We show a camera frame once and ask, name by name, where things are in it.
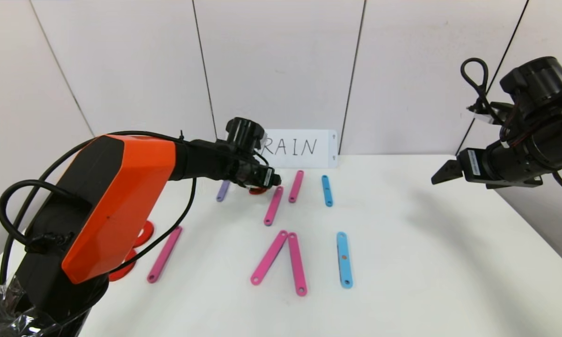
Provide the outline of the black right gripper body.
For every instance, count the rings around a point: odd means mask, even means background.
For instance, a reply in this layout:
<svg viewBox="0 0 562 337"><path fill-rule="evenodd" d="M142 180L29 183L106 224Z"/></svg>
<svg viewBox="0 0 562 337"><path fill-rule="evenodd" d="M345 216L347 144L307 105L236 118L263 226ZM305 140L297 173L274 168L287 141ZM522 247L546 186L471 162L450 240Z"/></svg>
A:
<svg viewBox="0 0 562 337"><path fill-rule="evenodd" d="M534 187L533 155L529 140L505 148L496 141L485 149L466 148L458 155L463 176L468 182L481 183L487 188L510 186Z"/></svg>

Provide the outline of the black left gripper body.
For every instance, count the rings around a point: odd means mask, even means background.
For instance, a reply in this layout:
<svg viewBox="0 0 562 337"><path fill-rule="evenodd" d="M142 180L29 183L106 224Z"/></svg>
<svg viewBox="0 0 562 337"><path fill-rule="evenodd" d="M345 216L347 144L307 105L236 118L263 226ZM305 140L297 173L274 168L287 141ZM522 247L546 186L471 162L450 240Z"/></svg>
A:
<svg viewBox="0 0 562 337"><path fill-rule="evenodd" d="M247 189L270 189L273 184L274 169L256 161L241 160L241 186Z"/></svg>

